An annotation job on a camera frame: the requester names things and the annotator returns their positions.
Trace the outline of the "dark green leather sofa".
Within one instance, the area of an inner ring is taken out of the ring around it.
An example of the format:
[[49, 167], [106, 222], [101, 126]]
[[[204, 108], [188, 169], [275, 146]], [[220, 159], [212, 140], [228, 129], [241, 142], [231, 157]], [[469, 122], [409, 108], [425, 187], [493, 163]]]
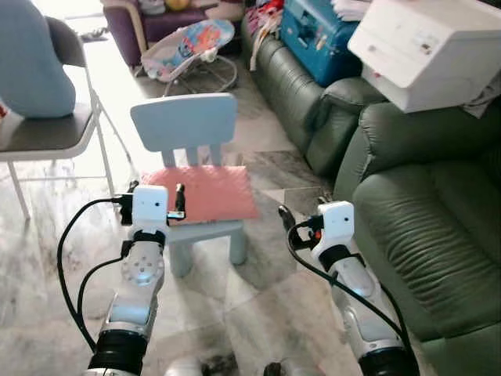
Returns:
[[501, 376], [501, 108], [360, 112], [333, 181], [438, 376]]
[[289, 48], [266, 35], [253, 54], [254, 32], [240, 25], [241, 59], [287, 139], [321, 178], [336, 178], [363, 110], [387, 98], [362, 78], [319, 85]]

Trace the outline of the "light blue child chair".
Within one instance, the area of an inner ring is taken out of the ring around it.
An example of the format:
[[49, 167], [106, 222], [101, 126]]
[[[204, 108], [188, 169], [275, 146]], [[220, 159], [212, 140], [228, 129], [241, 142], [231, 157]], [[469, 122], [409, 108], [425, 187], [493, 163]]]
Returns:
[[[228, 93], [191, 94], [153, 98], [130, 108], [130, 118], [141, 143], [161, 155], [162, 168], [171, 166], [233, 166], [222, 158], [222, 144], [235, 136], [237, 101]], [[171, 221], [168, 262], [178, 278], [193, 268], [193, 248], [200, 241], [229, 239], [229, 261], [247, 260], [243, 221], [182, 223]]]

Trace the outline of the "grey patterned cloth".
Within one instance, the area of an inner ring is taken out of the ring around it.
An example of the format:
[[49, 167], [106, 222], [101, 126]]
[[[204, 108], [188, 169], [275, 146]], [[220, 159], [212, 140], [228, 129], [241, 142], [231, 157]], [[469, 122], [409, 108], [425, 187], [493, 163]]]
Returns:
[[466, 114], [472, 115], [473, 118], [483, 118], [487, 107], [494, 103], [501, 96], [501, 75], [498, 73], [485, 86], [478, 96], [461, 106]]

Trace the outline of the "colourful baby bouncer seat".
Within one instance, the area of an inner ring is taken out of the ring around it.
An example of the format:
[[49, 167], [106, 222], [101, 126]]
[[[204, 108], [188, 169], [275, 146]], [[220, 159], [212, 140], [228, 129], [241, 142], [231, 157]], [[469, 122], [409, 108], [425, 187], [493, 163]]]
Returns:
[[[180, 27], [141, 54], [141, 68], [148, 78], [165, 84], [161, 94], [163, 97], [169, 96], [175, 85], [186, 87], [192, 94], [196, 93], [182, 79], [191, 68], [203, 68], [221, 80], [222, 87], [219, 87], [218, 92], [232, 89], [237, 79], [235, 62], [218, 53], [232, 41], [235, 33], [235, 26], [226, 20], [207, 19]], [[216, 60], [221, 60], [232, 68], [232, 78], [224, 79], [218, 72], [204, 67]]]

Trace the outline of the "silver robot left leg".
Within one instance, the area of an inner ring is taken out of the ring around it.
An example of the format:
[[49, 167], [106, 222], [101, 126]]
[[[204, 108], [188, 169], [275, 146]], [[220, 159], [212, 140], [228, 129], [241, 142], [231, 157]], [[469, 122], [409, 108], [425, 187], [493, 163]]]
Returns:
[[180, 357], [168, 364], [162, 376], [205, 376], [204, 365], [197, 357]]

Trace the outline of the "light blue fabric bundle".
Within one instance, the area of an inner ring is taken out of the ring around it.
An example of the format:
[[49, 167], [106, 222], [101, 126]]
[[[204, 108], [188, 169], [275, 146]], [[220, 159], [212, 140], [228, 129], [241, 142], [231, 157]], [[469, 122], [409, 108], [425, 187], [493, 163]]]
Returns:
[[23, 118], [63, 118], [75, 108], [48, 21], [30, 0], [0, 0], [0, 103]]

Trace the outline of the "blue hard suitcase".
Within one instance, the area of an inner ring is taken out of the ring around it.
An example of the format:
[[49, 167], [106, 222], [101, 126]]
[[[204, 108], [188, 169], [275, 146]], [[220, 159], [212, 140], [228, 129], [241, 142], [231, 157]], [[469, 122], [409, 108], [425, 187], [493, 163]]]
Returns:
[[283, 2], [279, 39], [319, 86], [361, 75], [361, 60], [348, 50], [358, 21], [337, 18], [330, 0]]

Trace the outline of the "large white box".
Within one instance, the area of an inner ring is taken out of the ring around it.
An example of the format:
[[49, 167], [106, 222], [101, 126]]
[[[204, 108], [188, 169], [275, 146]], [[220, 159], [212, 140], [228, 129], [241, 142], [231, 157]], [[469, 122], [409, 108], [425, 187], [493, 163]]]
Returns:
[[348, 50], [362, 79], [405, 114], [458, 107], [499, 77], [501, 10], [480, 0], [373, 0]]

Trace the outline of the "red white clothes pile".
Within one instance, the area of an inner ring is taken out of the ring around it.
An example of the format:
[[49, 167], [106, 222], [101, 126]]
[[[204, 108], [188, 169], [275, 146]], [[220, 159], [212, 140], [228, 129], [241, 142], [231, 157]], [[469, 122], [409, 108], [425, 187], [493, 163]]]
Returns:
[[251, 0], [244, 14], [243, 25], [247, 26], [253, 47], [251, 52], [257, 52], [265, 36], [275, 32], [282, 19], [285, 0]]

